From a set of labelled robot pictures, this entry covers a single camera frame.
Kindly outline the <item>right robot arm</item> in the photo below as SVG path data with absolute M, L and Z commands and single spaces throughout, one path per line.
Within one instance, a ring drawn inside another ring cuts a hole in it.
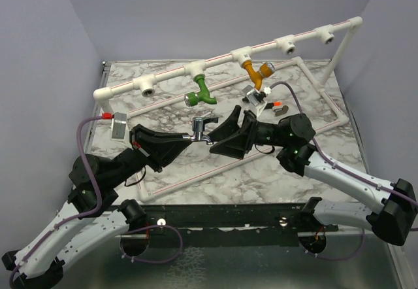
M 328 156 L 316 143 L 310 119 L 303 113 L 270 124 L 246 110 L 239 124 L 240 113 L 237 105 L 226 121 L 208 134 L 214 142 L 210 153 L 241 160 L 255 145 L 278 146 L 281 150 L 276 157 L 286 171 L 328 184 L 356 200 L 349 205 L 319 199 L 312 209 L 300 214 L 304 229 L 342 224 L 370 230 L 389 244 L 404 245 L 417 217 L 410 182 L 376 178 Z

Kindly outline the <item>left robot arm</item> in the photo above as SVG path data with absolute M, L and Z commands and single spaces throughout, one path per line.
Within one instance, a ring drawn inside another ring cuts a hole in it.
M 162 171 L 192 143 L 183 133 L 156 132 L 140 124 L 113 127 L 112 139 L 125 149 L 113 158 L 81 150 L 69 173 L 72 190 L 56 217 L 27 246 L 3 255 L 11 288 L 53 288 L 83 254 L 111 237 L 143 230 L 147 215 L 134 199 L 104 216 L 118 198 L 116 187 L 145 167 Z

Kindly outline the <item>chrome metal faucet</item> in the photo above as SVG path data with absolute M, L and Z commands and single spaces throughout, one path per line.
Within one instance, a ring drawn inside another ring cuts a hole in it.
M 205 126 L 209 123 L 218 123 L 219 118 L 217 116 L 202 117 L 196 116 L 192 118 L 192 135 L 182 135 L 183 139 L 188 139 L 191 142 L 205 142 L 207 145 L 213 145 L 214 142 L 211 138 L 204 134 Z

